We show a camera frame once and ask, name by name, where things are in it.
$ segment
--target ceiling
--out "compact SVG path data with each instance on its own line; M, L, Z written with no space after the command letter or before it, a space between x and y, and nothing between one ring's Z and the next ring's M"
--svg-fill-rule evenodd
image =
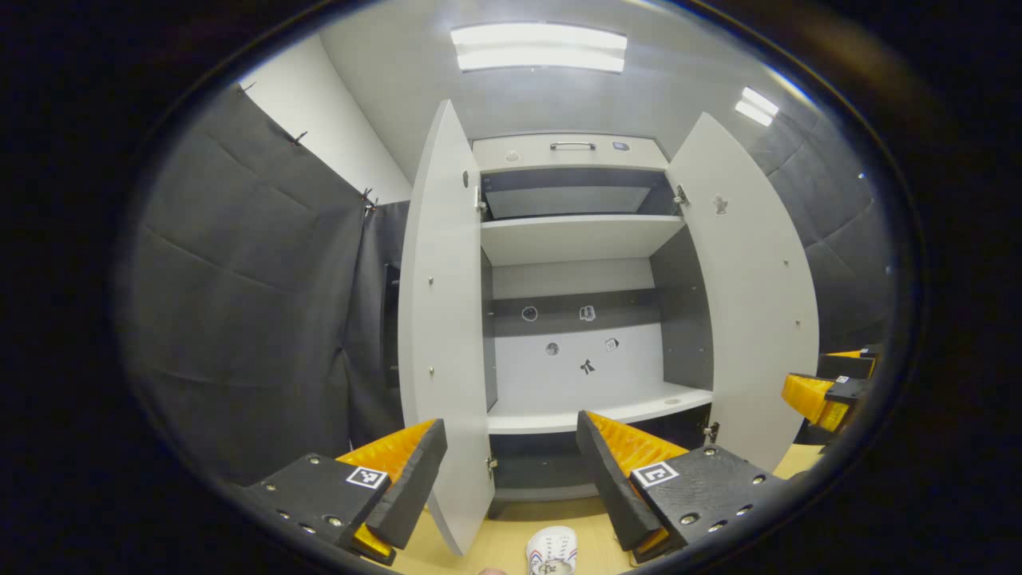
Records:
M542 20L628 36L624 70L506 68L462 73L452 28ZM468 137L597 131L657 138L669 156L709 112L746 148L769 145L763 127L737 113L751 86L781 106L806 107L751 54L691 14L641 0L386 0L320 33L338 74L409 181L440 100Z

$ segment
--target cabinet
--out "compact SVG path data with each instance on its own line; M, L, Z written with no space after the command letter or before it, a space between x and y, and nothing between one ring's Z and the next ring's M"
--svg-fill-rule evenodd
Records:
M455 553L498 494L492 443L515 453L508 474L549 473L549 498L589 494L556 447L579 410L644 423L709 406L718 443L764 469L798 431L780 389L816 367L808 265L770 182L708 114L668 161L649 138L605 134L470 146L442 102L401 285L404 416L447 422L428 505ZM561 471L544 472L551 462ZM512 485L503 498L536 492Z

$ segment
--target drawer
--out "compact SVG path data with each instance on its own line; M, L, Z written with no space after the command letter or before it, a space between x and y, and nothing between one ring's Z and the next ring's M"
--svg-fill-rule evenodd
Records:
M551 147L551 144L560 142L585 143ZM483 174L537 167L624 167L661 172L667 167L667 158L653 139L608 134L524 134L482 138L472 142L472 153Z

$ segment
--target gray curtain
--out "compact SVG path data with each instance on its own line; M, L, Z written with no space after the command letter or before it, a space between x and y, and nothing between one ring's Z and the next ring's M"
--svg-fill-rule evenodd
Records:
M409 201L379 205L365 220L352 307L344 333L344 362L351 379L352 444L360 447L405 427L401 390L386 385L383 339L384 265L400 266ZM393 309L387 316L397 314Z
M232 88L143 193L121 320L129 370L166 424L240 484L346 452L358 192Z
M749 152L788 208L805 248L821 353L879 342L889 315L889 236L878 185L837 126L786 106Z

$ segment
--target fluorescent light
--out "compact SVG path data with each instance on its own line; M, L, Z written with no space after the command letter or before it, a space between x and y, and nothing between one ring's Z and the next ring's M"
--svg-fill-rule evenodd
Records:
M735 104L735 109L749 117L755 119L756 122L762 124L763 126L770 126L771 122L774 121L773 117L763 113L759 108L753 106L749 102L740 101Z
M451 31L459 44L541 44L556 43L592 48L623 50L629 40L620 34L558 23L486 23Z
M770 115L777 115L778 110L781 109L774 102L762 97L758 92L753 91L752 88L749 87L742 90L742 97L756 104L756 107L765 111Z
M451 31L463 70L509 66L624 69L628 39L619 34L550 23L491 23Z
M462 69L484 67L507 67L528 65L567 65L588 67L607 71L620 71L624 60L590 50L566 50L563 48L500 48L480 50L458 56Z

